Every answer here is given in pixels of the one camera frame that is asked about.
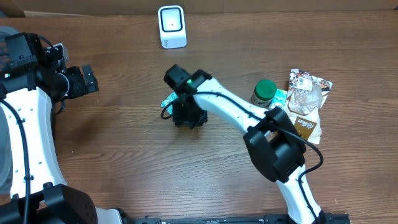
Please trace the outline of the green lid jar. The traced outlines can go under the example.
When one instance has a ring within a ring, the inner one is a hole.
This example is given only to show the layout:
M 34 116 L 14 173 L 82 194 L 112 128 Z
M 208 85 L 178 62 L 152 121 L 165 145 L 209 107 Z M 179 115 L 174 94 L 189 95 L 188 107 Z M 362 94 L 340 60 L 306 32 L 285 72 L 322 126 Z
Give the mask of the green lid jar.
M 260 80 L 256 84 L 251 96 L 251 102 L 259 107 L 267 107 L 275 97 L 276 84 L 272 80 Z

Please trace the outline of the teal snack packet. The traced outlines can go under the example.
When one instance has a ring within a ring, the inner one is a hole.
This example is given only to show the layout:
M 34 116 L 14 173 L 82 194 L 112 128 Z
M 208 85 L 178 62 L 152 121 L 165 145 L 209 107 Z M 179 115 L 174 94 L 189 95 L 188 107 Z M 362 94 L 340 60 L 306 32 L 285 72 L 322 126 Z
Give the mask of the teal snack packet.
M 161 103 L 161 107 L 166 107 L 169 103 L 171 103 L 173 100 L 176 100 L 177 98 L 178 95 L 174 91 L 171 92 L 171 94 Z

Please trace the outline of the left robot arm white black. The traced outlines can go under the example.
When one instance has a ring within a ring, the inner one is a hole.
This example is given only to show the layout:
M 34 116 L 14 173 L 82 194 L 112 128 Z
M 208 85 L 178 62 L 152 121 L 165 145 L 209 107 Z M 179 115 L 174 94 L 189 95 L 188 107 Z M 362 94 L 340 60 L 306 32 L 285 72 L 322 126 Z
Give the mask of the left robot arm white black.
M 53 106 L 98 91 L 90 65 L 68 67 L 67 48 L 34 33 L 1 28 L 1 109 L 12 159 L 11 200 L 2 223 L 124 223 L 69 187 L 53 139 Z

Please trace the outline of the teal tissue pack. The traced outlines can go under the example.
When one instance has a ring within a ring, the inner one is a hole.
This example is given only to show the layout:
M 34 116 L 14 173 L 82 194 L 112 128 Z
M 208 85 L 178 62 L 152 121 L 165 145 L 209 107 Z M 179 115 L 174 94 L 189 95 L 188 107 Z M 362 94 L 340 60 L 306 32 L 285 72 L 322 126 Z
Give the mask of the teal tissue pack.
M 273 110 L 274 108 L 284 109 L 286 99 L 287 99 L 287 91 L 277 89 L 273 99 L 271 100 L 268 106 L 268 109 L 269 110 Z

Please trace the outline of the beige brown food pouch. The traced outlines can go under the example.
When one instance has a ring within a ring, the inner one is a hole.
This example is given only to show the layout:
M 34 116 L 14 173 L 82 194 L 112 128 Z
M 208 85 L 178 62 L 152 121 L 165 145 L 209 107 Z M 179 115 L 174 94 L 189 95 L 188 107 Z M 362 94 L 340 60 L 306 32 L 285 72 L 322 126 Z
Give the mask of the beige brown food pouch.
M 319 144 L 322 135 L 319 111 L 332 88 L 332 82 L 297 68 L 290 71 L 288 90 L 276 107 L 283 109 L 301 138 Z

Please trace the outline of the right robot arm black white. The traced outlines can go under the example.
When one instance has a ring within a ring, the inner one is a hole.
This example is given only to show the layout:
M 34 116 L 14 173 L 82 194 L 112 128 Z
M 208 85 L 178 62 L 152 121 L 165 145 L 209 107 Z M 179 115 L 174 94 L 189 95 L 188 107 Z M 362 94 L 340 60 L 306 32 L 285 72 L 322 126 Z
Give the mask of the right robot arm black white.
M 307 147 L 314 145 L 299 136 L 284 110 L 252 105 L 203 70 L 190 74 L 173 65 L 166 71 L 164 82 L 177 96 L 164 107 L 172 108 L 169 118 L 176 126 L 193 129 L 208 121 L 208 113 L 219 116 L 243 135 L 254 167 L 278 185 L 289 218 L 295 223 L 321 222 L 323 211 L 306 178 L 320 165 L 306 169 L 304 158 Z

